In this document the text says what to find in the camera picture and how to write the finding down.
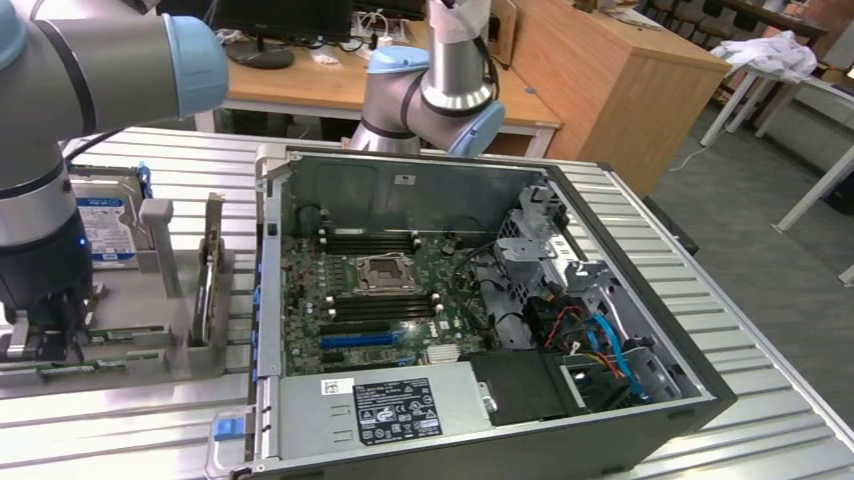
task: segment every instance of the white table leg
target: white table leg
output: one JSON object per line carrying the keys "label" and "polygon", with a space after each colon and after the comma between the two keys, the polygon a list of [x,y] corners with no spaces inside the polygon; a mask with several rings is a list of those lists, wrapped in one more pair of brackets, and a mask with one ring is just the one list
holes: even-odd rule
{"label": "white table leg", "polygon": [[736,119],[726,126],[728,132],[736,133],[736,130],[738,130],[738,127],[742,126],[742,122],[745,121],[745,118],[748,118],[748,115],[753,113],[753,108],[757,106],[757,102],[762,99],[762,97],[765,97],[765,94],[769,93],[769,89],[772,88],[772,85],[774,85],[774,80],[772,80],[770,78],[764,78],[762,82],[760,83],[760,86],[757,87],[757,91],[753,93],[753,95],[750,95],[750,98],[748,99],[748,103],[742,107],[741,112],[738,112],[738,115],[736,115]]}
{"label": "white table leg", "polygon": [[786,91],[784,92],[784,95],[780,98],[780,102],[777,103],[774,110],[769,112],[769,115],[768,117],[765,117],[765,121],[762,122],[762,125],[760,125],[760,128],[757,129],[756,135],[758,138],[762,138],[765,136],[765,132],[769,131],[772,122],[777,118],[777,115],[780,114],[780,112],[784,111],[784,109],[792,103],[792,99],[796,98],[796,93],[798,93],[800,89],[801,89],[800,83],[796,85],[792,85],[789,88],[785,89]]}
{"label": "white table leg", "polygon": [[217,121],[214,120],[214,110],[197,113],[197,131],[217,133]]}
{"label": "white table leg", "polygon": [[742,79],[741,85],[736,89],[736,92],[733,92],[730,101],[726,102],[724,110],[721,110],[721,115],[718,115],[718,118],[716,118],[716,121],[712,124],[712,127],[709,127],[709,131],[706,132],[704,139],[700,141],[700,144],[704,147],[708,147],[709,145],[712,145],[712,142],[714,142],[716,137],[718,136],[718,132],[721,131],[721,127],[724,127],[726,119],[730,118],[730,114],[733,113],[733,110],[736,110],[736,106],[738,105],[738,102],[742,101],[742,98],[745,97],[748,90],[750,90],[750,86],[753,85],[756,80],[757,74],[749,71],[748,75],[745,75],[745,78]]}
{"label": "white table leg", "polygon": [[845,283],[846,287],[854,287],[854,265],[852,265],[849,269],[842,272],[842,275],[840,275],[840,281]]}
{"label": "white table leg", "polygon": [[532,142],[529,143],[529,149],[525,152],[525,156],[529,158],[545,158],[554,136],[556,130],[553,128],[541,128],[537,131],[537,135],[532,137]]}
{"label": "white table leg", "polygon": [[845,179],[854,170],[854,147],[845,152],[842,158],[837,161],[833,168],[828,171],[816,186],[806,193],[798,204],[789,211],[784,219],[777,224],[777,229],[785,232],[792,228],[798,219],[804,216],[810,207],[830,192],[833,187]]}

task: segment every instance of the computer monitor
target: computer monitor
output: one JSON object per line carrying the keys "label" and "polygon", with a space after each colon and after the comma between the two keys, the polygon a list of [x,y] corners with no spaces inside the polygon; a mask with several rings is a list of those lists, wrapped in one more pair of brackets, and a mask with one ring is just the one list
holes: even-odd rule
{"label": "computer monitor", "polygon": [[425,3],[425,0],[355,0],[355,7],[365,12],[383,9],[383,14],[390,18],[423,20]]}
{"label": "computer monitor", "polygon": [[255,35],[253,45],[233,43],[226,52],[247,66],[285,68],[294,54],[285,48],[265,44],[265,37],[313,43],[317,37],[330,42],[350,39],[354,0],[219,0],[213,23],[217,28],[241,30]]}

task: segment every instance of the slotted aluminum surface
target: slotted aluminum surface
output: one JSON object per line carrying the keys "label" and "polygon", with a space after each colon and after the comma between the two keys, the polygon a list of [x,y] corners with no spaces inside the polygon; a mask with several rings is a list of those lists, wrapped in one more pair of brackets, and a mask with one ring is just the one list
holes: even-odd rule
{"label": "slotted aluminum surface", "polygon": [[[214,413],[246,404],[253,164],[259,143],[271,141],[131,129],[79,158],[90,165],[146,162],[155,195],[177,201],[173,242],[179,249],[198,245],[209,192],[226,195],[226,243],[238,252],[227,361],[233,373],[199,382],[0,401],[0,478],[205,478]],[[598,166],[561,165],[740,396],[701,433],[673,440],[633,471],[610,478],[854,479],[850,429],[637,197]],[[581,226],[573,225],[572,232],[596,258]]]}

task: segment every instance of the monitor stand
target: monitor stand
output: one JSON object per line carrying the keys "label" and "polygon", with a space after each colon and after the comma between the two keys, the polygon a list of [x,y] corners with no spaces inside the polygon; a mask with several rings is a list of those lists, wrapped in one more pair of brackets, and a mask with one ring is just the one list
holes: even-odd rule
{"label": "monitor stand", "polygon": [[287,68],[294,63],[294,53],[285,45],[265,45],[263,35],[255,41],[242,40],[226,45],[226,55],[241,65],[265,70]]}

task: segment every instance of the green circuit board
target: green circuit board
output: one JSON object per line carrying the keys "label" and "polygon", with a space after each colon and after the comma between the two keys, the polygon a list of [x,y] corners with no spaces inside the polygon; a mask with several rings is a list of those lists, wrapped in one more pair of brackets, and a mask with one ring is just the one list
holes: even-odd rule
{"label": "green circuit board", "polygon": [[[283,318],[287,375],[311,375],[330,371],[423,363],[430,345],[457,344],[463,354],[485,350],[483,337],[473,327],[488,324],[488,309],[478,292],[451,287],[454,266],[470,249],[450,254],[443,235],[422,235],[422,247],[414,254],[410,270],[415,278],[415,295],[438,293],[445,310],[431,317],[390,320],[397,342],[390,346],[321,348],[321,326],[331,324],[327,296],[359,297],[357,262],[365,255],[331,255],[323,252],[317,238],[285,237]],[[343,361],[323,362],[325,353],[343,354]]]}

